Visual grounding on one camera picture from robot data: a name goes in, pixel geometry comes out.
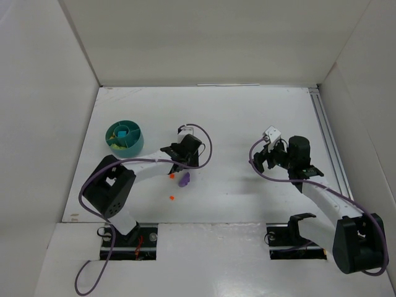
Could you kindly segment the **purple curved lego piece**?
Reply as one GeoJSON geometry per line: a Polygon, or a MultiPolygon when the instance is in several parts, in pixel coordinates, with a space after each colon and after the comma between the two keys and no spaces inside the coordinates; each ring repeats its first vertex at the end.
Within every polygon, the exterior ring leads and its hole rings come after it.
{"type": "Polygon", "coordinates": [[[189,172],[185,173],[178,182],[179,187],[186,187],[191,181],[191,175],[189,172]]]}

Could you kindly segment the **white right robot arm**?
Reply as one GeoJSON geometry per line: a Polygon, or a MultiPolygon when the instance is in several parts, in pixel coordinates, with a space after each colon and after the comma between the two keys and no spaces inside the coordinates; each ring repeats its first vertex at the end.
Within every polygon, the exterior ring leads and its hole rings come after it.
{"type": "Polygon", "coordinates": [[[253,170],[263,177],[266,168],[285,169],[285,182],[313,201],[331,222],[327,226],[311,213],[294,215],[288,222],[292,241],[305,239],[329,251],[345,274],[382,275],[389,264],[382,218],[329,187],[323,172],[311,164],[309,140],[293,136],[285,142],[281,133],[271,127],[257,143],[264,146],[260,152],[249,152],[253,170]]]}

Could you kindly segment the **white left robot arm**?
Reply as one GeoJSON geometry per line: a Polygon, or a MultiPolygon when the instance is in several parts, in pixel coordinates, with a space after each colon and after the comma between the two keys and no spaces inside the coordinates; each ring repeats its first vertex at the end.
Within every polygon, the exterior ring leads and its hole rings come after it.
{"type": "Polygon", "coordinates": [[[199,166],[202,141],[186,134],[177,142],[143,158],[118,159],[108,155],[82,186],[80,195],[129,241],[139,232],[139,223],[124,208],[136,183],[156,176],[175,174],[199,166]]]}

